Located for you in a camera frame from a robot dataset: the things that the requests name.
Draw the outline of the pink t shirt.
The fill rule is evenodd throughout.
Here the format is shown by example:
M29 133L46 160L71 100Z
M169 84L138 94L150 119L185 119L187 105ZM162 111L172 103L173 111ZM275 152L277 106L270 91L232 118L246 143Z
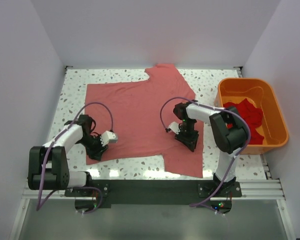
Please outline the pink t shirt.
M149 78L143 81L87 85L85 113L96 121L95 130L103 133L113 126L118 136L102 161L161 155L165 171L202 178L204 124L195 125L195 151L163 127L178 122L174 106L181 97L195 99L195 92L172 64L157 64L145 72Z

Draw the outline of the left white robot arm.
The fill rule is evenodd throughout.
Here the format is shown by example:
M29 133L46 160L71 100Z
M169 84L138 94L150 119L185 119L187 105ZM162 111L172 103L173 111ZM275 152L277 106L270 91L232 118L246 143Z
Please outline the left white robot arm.
M29 151L28 187L31 190L65 190L85 187L91 180L86 171L70 171L67 153L80 144L86 155L96 161L102 160L108 146L102 136L94 135L95 120L89 115L80 115L74 124L67 121L60 132L61 136L42 146L34 146Z

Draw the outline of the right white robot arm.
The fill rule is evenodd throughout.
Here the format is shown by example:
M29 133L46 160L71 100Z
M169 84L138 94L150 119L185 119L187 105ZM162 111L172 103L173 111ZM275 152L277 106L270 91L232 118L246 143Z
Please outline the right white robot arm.
M175 139L194 152L199 139L195 123L201 121L210 125L214 142L219 149L218 166L213 174L219 184L235 181L236 158L246 148L251 139L251 131L235 107L220 108L193 101L178 103L173 109L181 123L172 122L169 129Z

